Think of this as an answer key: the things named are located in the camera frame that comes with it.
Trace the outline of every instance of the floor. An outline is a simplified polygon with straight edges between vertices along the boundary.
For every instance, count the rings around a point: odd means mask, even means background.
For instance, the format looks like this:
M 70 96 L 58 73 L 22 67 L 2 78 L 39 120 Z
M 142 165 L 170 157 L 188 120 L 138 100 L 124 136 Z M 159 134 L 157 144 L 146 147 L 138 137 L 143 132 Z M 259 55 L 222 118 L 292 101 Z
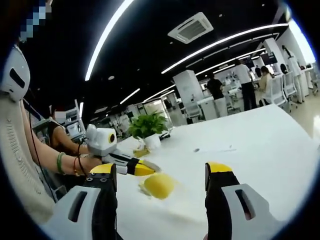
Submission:
M 309 136 L 320 144 L 320 94 L 310 93 L 305 102 L 292 109 L 290 115 L 300 124 Z

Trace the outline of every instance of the black ceiling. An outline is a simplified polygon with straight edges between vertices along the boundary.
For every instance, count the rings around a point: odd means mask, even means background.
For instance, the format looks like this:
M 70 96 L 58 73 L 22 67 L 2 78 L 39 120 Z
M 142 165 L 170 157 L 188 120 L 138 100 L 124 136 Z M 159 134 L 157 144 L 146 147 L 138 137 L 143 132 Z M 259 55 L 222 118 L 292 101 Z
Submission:
M 172 77 L 191 63 L 241 41 L 283 33 L 285 27 L 248 34 L 213 47 L 173 70 L 161 72 L 189 54 L 227 36 L 273 22 L 278 5 L 270 0 L 134 0 L 124 12 L 97 58 L 89 81 L 88 65 L 97 42 L 122 0 L 54 0 L 52 18 L 21 46 L 29 63 L 31 102 L 41 114 L 52 103 L 68 106 L 74 99 L 84 102 L 83 119 L 119 103 L 137 88 L 141 90 L 123 104 L 142 102 L 172 85 Z M 198 12 L 203 12 L 214 30 L 190 44 L 167 34 Z M 254 51 L 255 40 L 219 52 L 188 67 L 196 73 L 239 55 Z

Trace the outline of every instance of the potted plant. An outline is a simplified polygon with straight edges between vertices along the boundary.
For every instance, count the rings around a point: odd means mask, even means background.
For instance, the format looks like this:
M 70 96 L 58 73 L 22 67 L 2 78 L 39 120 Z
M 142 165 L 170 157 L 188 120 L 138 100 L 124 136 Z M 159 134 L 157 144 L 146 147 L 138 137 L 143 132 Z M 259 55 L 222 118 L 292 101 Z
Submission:
M 161 142 L 158 134 L 161 134 L 166 127 L 166 118 L 159 112 L 150 115 L 140 115 L 134 119 L 129 127 L 129 133 L 135 139 L 143 139 L 149 149 L 160 147 Z

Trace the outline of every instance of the cable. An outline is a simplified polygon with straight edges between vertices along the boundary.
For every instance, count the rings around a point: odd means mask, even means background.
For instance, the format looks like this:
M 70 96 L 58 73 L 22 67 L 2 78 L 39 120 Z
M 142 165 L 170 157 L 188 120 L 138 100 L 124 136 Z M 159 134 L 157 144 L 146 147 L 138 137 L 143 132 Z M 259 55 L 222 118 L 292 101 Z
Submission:
M 78 150 L 77 150 L 77 158 L 78 158 L 78 162 L 79 162 L 80 168 L 81 168 L 81 170 L 82 170 L 85 178 L 87 178 L 87 175 L 86 175 L 86 173 L 85 173 L 84 167 L 82 166 L 81 161 L 80 161 L 80 153 L 79 153 L 79 151 L 80 151 L 80 146 L 81 146 L 81 144 L 84 143 L 84 141 L 85 141 L 85 138 L 83 138 L 82 141 L 81 141 L 81 143 L 79 143 Z
M 56 203 L 56 199 L 55 199 L 54 193 L 52 192 L 52 189 L 51 189 L 51 187 L 49 185 L 49 182 L 47 181 L 46 175 L 45 175 L 44 170 L 42 169 L 42 166 L 41 166 L 41 163 L 40 163 L 40 159 L 39 159 L 39 156 L 38 156 L 38 152 L 37 152 L 37 148 L 36 148 L 36 144 L 35 144 L 35 139 L 34 139 L 34 135 L 33 135 L 33 131 L 32 131 L 32 126 L 31 126 L 31 113 L 30 112 L 29 112 L 29 124 L 30 124 L 30 132 L 31 132 L 33 147 L 34 147 L 34 150 L 35 150 L 36 158 L 38 159 L 39 167 L 41 169 L 44 181 L 45 181 L 45 183 L 47 184 L 47 186 L 50 189 L 50 192 L 51 192 L 51 195 L 52 195 L 52 199 Z

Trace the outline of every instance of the white flower pot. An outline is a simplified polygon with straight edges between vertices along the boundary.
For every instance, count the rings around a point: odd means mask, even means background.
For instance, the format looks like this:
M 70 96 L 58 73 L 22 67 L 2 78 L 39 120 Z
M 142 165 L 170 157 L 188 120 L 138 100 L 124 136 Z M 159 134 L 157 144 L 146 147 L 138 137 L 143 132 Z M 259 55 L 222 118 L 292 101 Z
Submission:
M 157 149 L 161 146 L 158 134 L 153 134 L 144 139 L 145 145 L 149 150 Z

